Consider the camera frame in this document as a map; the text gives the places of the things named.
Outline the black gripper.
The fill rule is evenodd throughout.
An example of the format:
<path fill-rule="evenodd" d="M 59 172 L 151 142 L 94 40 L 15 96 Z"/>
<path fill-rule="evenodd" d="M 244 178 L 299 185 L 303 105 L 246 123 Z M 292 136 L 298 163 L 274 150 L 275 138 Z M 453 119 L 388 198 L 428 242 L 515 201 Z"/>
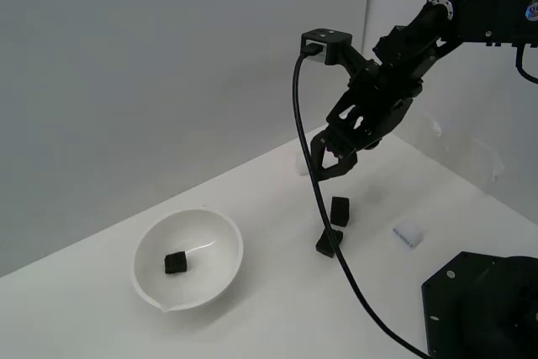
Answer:
<path fill-rule="evenodd" d="M 346 175 L 358 162 L 357 152 L 371 149 L 403 120 L 422 92 L 415 73 L 390 70 L 376 63 L 343 66 L 348 86 L 327 115 L 327 127 L 310 141 L 310 160 L 317 182 Z M 326 156 L 335 158 L 324 167 Z"/>

